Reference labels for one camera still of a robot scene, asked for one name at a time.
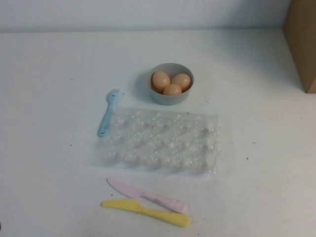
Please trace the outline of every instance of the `egg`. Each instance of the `egg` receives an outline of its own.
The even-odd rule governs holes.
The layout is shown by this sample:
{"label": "egg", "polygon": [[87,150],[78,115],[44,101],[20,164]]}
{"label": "egg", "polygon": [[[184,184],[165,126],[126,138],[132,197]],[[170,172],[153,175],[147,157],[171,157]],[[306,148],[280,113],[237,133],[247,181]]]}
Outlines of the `egg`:
{"label": "egg", "polygon": [[182,93],[181,87],[177,84],[170,84],[163,91],[164,95],[179,95]]}
{"label": "egg", "polygon": [[191,78],[189,75],[181,73],[176,75],[172,80],[171,84],[176,84],[181,87],[182,92],[187,91],[191,86]]}
{"label": "egg", "polygon": [[158,71],[153,74],[153,84],[155,88],[163,92],[163,90],[170,85],[170,78],[167,73]]}

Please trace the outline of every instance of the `cardboard box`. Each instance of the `cardboard box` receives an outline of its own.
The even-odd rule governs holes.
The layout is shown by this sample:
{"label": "cardboard box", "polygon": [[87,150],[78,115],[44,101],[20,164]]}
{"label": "cardboard box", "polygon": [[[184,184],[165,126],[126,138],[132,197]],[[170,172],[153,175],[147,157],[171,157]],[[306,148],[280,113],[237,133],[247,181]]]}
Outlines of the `cardboard box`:
{"label": "cardboard box", "polygon": [[316,0],[292,0],[283,32],[307,93],[316,93]]}

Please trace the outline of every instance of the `clear plastic egg carton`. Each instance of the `clear plastic egg carton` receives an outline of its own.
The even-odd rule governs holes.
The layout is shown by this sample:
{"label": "clear plastic egg carton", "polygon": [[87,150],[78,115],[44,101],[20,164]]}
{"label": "clear plastic egg carton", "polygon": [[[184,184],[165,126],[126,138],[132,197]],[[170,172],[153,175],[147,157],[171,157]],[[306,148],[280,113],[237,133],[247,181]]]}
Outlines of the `clear plastic egg carton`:
{"label": "clear plastic egg carton", "polygon": [[104,159],[148,168],[211,171],[217,116],[116,108]]}

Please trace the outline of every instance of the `knife handle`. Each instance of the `knife handle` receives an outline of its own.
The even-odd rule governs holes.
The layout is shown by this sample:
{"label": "knife handle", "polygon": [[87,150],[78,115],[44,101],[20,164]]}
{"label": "knife handle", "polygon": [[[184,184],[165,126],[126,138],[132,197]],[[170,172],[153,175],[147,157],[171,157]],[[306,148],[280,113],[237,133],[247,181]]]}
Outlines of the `knife handle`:
{"label": "knife handle", "polygon": [[163,220],[176,226],[186,227],[191,224],[189,216],[180,213],[160,211],[149,208],[142,208],[140,211],[138,211],[138,213],[155,217],[157,219]]}
{"label": "knife handle", "polygon": [[162,195],[143,191],[142,197],[150,201],[153,201],[154,203],[160,206],[164,206],[169,210],[173,210],[179,213],[187,213],[189,210],[189,206],[186,202],[168,198]]}

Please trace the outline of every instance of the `gray bowl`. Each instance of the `gray bowl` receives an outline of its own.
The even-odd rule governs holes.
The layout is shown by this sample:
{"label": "gray bowl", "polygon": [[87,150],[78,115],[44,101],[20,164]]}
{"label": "gray bowl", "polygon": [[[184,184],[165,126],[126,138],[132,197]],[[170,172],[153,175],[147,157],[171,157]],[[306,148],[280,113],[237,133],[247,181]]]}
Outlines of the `gray bowl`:
{"label": "gray bowl", "polygon": [[[188,74],[191,78],[191,86],[186,92],[183,92],[180,95],[162,95],[162,94],[156,92],[155,87],[153,85],[153,81],[152,81],[152,76],[153,76],[154,72],[157,72],[157,71],[164,71],[165,73],[167,73],[168,76],[170,77],[170,80],[177,74],[180,74],[180,73]],[[151,89],[150,90],[151,96],[157,103],[162,104],[162,105],[175,105],[175,104],[182,102],[183,100],[185,100],[185,98],[188,97],[188,95],[191,91],[191,88],[194,84],[194,77],[193,77],[192,72],[188,68],[186,68],[185,66],[183,66],[181,64],[164,63],[164,64],[160,64],[160,65],[158,65],[150,70],[147,83]]]}

